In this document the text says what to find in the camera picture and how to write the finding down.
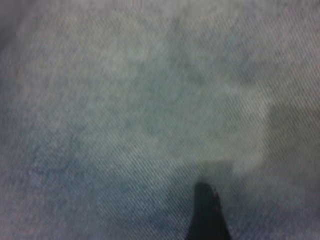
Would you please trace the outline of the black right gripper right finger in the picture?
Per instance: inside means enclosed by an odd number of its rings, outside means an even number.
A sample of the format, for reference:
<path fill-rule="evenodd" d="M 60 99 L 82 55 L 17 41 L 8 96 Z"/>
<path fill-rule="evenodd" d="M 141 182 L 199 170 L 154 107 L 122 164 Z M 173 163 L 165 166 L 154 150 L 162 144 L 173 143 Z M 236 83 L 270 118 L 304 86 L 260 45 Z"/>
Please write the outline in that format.
<path fill-rule="evenodd" d="M 231 234 L 223 213 L 222 202 L 217 190 L 208 185 L 207 210 L 205 211 L 209 232 L 213 240 L 231 240 Z"/>

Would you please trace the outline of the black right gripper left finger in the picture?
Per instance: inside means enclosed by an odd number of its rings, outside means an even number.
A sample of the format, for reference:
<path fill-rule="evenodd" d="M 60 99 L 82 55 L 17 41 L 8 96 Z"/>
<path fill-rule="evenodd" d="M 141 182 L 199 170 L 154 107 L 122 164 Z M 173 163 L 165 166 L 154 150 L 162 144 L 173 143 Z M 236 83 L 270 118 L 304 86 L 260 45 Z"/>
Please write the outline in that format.
<path fill-rule="evenodd" d="M 187 240 L 206 240 L 206 197 L 208 186 L 205 183 L 197 183 L 194 188 L 194 201 L 191 222 L 186 234 Z"/>

